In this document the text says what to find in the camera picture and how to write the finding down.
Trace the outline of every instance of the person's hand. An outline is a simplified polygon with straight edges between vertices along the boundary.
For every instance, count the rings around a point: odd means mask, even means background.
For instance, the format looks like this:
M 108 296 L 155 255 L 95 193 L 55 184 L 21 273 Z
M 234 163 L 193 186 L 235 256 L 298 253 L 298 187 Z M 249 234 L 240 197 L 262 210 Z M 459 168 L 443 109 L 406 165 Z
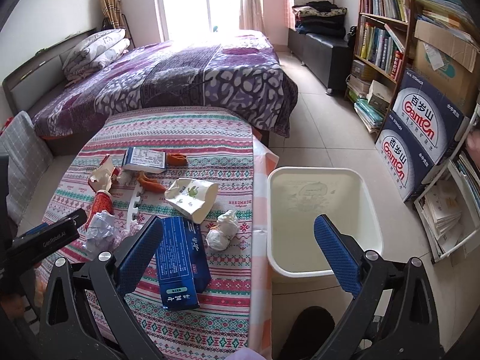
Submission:
M 10 321 L 22 318 L 25 313 L 22 298 L 18 294 L 0 295 L 0 305 Z

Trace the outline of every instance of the patterned tablecloth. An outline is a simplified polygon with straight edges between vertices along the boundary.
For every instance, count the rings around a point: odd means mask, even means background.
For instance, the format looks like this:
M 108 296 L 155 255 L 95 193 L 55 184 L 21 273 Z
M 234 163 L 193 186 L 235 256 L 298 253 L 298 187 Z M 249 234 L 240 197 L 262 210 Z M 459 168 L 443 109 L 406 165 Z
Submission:
M 201 224 L 204 240 L 217 216 L 227 210 L 237 211 L 240 225 L 227 250 L 206 249 L 212 281 L 198 295 L 199 309 L 172 312 L 162 308 L 153 257 L 136 291 L 125 297 L 141 326 L 171 359 L 221 359 L 246 346 L 247 341 L 249 347 L 269 357 L 271 291 L 263 210 L 266 176 L 278 158 L 252 136 L 250 125 L 224 109 L 169 107 L 119 114 L 109 118 L 75 158 L 50 201 L 44 221 L 53 223 L 79 207 L 89 212 L 94 193 L 87 185 L 87 176 L 106 154 L 111 155 L 115 165 L 120 165 L 129 146 L 161 148 L 188 156 L 187 167 L 171 167 L 158 176 L 167 187 L 179 177 L 219 184 L 215 204 Z M 258 169 L 255 198 L 254 146 Z M 131 181 L 110 191 L 118 228 L 125 227 L 133 189 Z M 262 211 L 257 215 L 256 229 L 253 200 Z M 139 205 L 138 220 L 145 223 L 151 215 L 164 218 L 179 213 L 165 202 L 163 195 L 146 192 Z M 40 268 L 44 281 L 60 255 L 71 262 L 86 261 L 82 249 L 84 226 L 79 232 L 78 240 L 44 260 Z M 258 239 L 254 247 L 253 233 Z M 87 296 L 102 334 L 113 339 L 94 294 L 87 292 Z

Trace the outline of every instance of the blue gripper pad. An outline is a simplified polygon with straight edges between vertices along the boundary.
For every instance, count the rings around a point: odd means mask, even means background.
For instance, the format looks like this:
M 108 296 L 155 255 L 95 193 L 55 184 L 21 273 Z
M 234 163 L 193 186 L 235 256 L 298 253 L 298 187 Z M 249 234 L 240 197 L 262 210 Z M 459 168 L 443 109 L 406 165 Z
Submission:
M 121 296 L 135 291 L 145 269 L 152 260 L 163 237 L 163 224 L 153 216 L 135 235 L 127 237 L 115 251 L 123 254 L 117 266 L 117 292 Z
M 313 234 L 340 286 L 356 298 L 362 289 L 359 265 L 346 249 L 340 239 L 340 233 L 326 215 L 320 215 L 315 219 Z

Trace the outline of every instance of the wooden bookshelf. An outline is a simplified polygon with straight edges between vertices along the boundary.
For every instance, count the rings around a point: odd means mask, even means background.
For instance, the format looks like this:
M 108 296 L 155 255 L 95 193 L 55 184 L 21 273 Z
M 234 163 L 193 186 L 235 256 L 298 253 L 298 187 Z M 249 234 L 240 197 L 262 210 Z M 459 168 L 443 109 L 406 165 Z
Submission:
M 402 60 L 400 61 L 399 65 L 398 65 L 399 73 L 398 73 L 398 76 L 397 76 L 397 80 L 393 79 L 386 71 L 384 71 L 380 67 L 376 66 L 374 63 L 372 63 L 372 62 L 370 62 L 370 61 L 368 61 L 364 58 L 361 58 L 357 54 L 354 54 L 354 59 L 360 60 L 363 63 L 366 63 L 368 66 L 371 66 L 376 71 L 378 71 L 380 73 L 380 77 L 381 77 L 380 81 L 382 82 L 382 84 L 386 85 L 392 91 L 392 93 L 393 93 L 392 102 L 390 103 L 390 106 L 387 110 L 387 114 L 390 111 L 390 109 L 393 107 L 394 102 L 395 102 L 395 98 L 397 97 L 398 90 L 399 90 L 399 87 L 400 87 L 400 83 L 401 83 L 402 78 L 403 78 L 403 73 L 404 73 L 405 68 L 407 66 L 407 60 L 408 60 L 408 56 L 410 54 L 410 48 L 412 46 L 412 37 L 413 37 L 414 30 L 415 30 L 415 21 L 416 21 L 415 20 L 414 0 L 410 0 L 409 5 L 410 5 L 410 11 L 408 12 L 407 22 L 405 22 L 405 21 L 401 21 L 401 20 L 397 20 L 397 19 L 392 19 L 390 17 L 384 17 L 384 16 L 380 16 L 380 15 L 374 15 L 374 14 L 371 14 L 371 13 L 367 13 L 367 12 L 361 12 L 361 10 L 362 10 L 362 0 L 360 0 L 360 2 L 359 2 L 359 14 L 358 14 L 358 25 L 357 25 L 358 29 L 360 28 L 362 17 L 364 17 L 364 18 L 366 18 L 366 20 L 370 24 L 373 24 L 373 26 L 375 26 L 375 27 L 383 28 L 384 24 L 388 24 L 389 26 L 396 27 L 397 29 L 402 30 L 406 33 L 405 52 L 404 52 Z M 357 42 L 359 40 L 359 37 L 360 37 L 360 35 L 357 32 Z M 376 133 L 374 135 L 375 141 L 378 139 L 378 135 L 380 134 L 380 131 L 381 131 L 382 127 L 378 130 L 378 133 Z

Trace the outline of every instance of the pile of clothes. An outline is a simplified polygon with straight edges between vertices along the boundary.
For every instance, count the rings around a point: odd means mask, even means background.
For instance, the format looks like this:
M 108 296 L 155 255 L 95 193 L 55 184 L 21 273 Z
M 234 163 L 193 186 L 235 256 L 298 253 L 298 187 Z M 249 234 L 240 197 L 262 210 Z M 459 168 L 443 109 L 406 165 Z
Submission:
M 295 30 L 298 33 L 345 37 L 346 8 L 338 7 L 329 1 L 311 1 L 306 5 L 295 5 L 292 10 L 295 14 Z
M 128 52 L 130 40 L 125 30 L 106 30 L 90 35 L 76 45 L 63 64 L 63 74 L 69 82 L 77 83 L 85 77 L 106 68 Z

